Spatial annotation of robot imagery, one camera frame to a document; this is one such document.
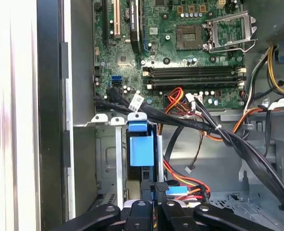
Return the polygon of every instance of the black ram slot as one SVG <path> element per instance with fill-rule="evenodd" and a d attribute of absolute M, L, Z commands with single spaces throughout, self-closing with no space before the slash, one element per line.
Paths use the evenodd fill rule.
<path fill-rule="evenodd" d="M 105 47 L 109 44 L 108 0 L 102 0 L 102 39 Z"/>
<path fill-rule="evenodd" d="M 208 67 L 172 67 L 172 68 L 143 68 L 153 78 L 186 78 L 186 77 L 225 77 L 236 76 L 237 69 L 232 66 Z"/>
<path fill-rule="evenodd" d="M 226 77 L 226 78 L 182 78 L 182 79 L 145 79 L 144 84 L 151 84 L 153 89 L 169 89 L 176 86 L 186 87 L 199 87 L 199 88 L 226 88 L 236 87 L 239 82 L 245 81 L 245 77 Z"/>

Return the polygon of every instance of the ram slot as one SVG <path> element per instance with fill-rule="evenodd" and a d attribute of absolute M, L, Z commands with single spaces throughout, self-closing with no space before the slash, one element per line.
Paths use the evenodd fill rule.
<path fill-rule="evenodd" d="M 245 81 L 245 77 L 222 78 L 182 78 L 182 79 L 144 79 L 145 85 L 152 85 L 152 89 L 170 89 L 177 86 L 183 88 L 231 88 L 237 87 Z"/>
<path fill-rule="evenodd" d="M 121 37 L 121 3 L 120 0 L 114 0 L 114 37 Z"/>
<path fill-rule="evenodd" d="M 153 78 L 225 77 L 237 75 L 237 68 L 232 66 L 143 68 L 143 76 L 151 76 Z"/>

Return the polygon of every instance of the blue connector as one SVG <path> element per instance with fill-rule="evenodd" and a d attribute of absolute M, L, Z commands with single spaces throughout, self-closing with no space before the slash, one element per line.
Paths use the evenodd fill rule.
<path fill-rule="evenodd" d="M 122 76 L 111 76 L 111 81 L 122 81 L 123 77 Z"/>

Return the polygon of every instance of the expansion slot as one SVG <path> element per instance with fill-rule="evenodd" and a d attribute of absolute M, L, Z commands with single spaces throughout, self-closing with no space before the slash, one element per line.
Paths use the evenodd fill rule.
<path fill-rule="evenodd" d="M 108 0 L 102 0 L 102 39 L 105 47 L 109 44 L 109 12 L 108 12 Z"/>
<path fill-rule="evenodd" d="M 153 78 L 225 77 L 237 75 L 238 68 L 232 66 L 143 68 L 143 76 Z"/>
<path fill-rule="evenodd" d="M 114 37 L 121 37 L 121 3 L 120 0 L 114 0 Z"/>

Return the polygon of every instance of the motherboard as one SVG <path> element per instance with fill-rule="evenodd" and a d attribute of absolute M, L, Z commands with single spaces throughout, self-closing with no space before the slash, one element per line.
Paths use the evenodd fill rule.
<path fill-rule="evenodd" d="M 215 52 L 208 43 L 212 20 L 239 12 L 238 0 L 95 0 L 96 95 L 108 100 L 114 86 L 128 101 L 137 93 L 164 109 L 181 87 L 209 109 L 242 108 L 242 44 Z M 242 20 L 221 20 L 215 32 L 220 44 L 241 40 Z"/>

